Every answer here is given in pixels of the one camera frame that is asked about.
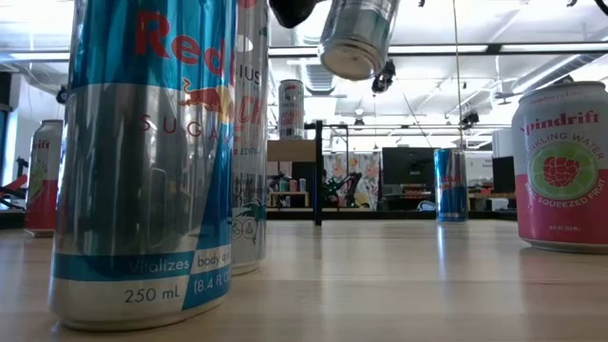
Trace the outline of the blue silver Red Bull can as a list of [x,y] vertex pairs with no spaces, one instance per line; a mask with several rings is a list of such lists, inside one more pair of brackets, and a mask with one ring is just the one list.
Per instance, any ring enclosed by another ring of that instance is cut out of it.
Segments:
[[49,306],[131,331],[231,288],[237,0],[75,0]]
[[440,222],[468,219],[466,155],[462,149],[436,149],[433,153],[436,218]]

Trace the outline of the Spindrift sparkling water can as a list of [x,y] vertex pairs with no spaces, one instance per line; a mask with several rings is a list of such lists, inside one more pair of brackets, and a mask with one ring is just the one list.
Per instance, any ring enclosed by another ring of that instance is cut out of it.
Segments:
[[32,137],[24,229],[35,238],[52,237],[64,124],[42,121]]
[[540,249],[608,254],[608,91],[551,85],[512,123],[519,236]]

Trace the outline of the wooden shelf with black sides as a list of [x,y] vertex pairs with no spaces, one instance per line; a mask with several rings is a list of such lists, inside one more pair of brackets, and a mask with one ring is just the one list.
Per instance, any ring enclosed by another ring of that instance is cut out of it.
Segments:
[[321,194],[321,183],[323,181],[322,171],[324,160],[322,155],[322,131],[324,124],[322,121],[306,123],[306,130],[314,131],[313,140],[278,140],[267,142],[267,161],[268,162],[313,162],[314,182],[313,182],[313,225],[322,226],[323,195]]

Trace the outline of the linear ceiling light strip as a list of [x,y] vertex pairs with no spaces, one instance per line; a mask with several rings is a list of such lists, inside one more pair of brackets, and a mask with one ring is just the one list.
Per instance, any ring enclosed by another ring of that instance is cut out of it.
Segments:
[[[608,41],[559,43],[490,43],[469,45],[395,45],[389,57],[444,57],[475,55],[554,55],[608,53]],[[0,50],[0,63],[66,63],[69,51],[55,50]]]

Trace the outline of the floral curtain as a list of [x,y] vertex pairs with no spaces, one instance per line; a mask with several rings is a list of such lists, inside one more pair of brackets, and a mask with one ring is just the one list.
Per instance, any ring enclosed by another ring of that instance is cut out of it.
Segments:
[[380,181],[380,155],[378,153],[334,153],[324,156],[328,180],[340,182],[351,173],[360,173],[361,179],[354,191],[354,203],[359,207],[377,209]]

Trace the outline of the small wooden rack with cans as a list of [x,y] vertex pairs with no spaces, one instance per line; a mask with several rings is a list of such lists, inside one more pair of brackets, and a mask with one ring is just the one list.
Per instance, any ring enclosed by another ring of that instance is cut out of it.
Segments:
[[306,179],[293,179],[283,173],[268,180],[268,205],[271,208],[307,208],[311,195]]

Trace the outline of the large black monitor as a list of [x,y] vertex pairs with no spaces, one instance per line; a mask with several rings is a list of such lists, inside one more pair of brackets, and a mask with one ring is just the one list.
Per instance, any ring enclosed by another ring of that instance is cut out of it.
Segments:
[[434,150],[384,147],[381,181],[383,198],[429,200],[435,192]]

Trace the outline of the small black monitor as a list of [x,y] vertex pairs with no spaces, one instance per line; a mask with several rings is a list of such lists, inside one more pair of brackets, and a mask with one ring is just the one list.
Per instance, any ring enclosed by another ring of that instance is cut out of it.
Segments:
[[514,158],[500,157],[492,159],[493,192],[507,194],[515,192]]

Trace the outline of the silver ventilation duct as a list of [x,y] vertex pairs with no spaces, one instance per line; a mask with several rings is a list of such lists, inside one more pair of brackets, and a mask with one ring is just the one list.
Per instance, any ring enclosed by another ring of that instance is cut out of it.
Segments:
[[[313,46],[317,50],[321,27],[307,27],[304,24],[295,28],[295,41],[298,46]],[[313,95],[330,95],[336,87],[336,80],[317,57],[300,60],[303,68],[304,86]]]

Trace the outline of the black aluminium table frame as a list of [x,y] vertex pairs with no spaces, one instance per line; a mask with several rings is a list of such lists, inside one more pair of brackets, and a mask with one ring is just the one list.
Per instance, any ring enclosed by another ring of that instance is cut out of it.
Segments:
[[[320,214],[321,220],[423,220],[435,219],[434,212],[415,211],[362,211],[362,210],[330,210]],[[473,211],[468,214],[470,219],[517,220],[515,211],[484,212]],[[19,210],[0,211],[0,231],[20,229],[24,226],[25,214]],[[314,221],[312,210],[304,211],[267,211],[267,220],[307,220]]]

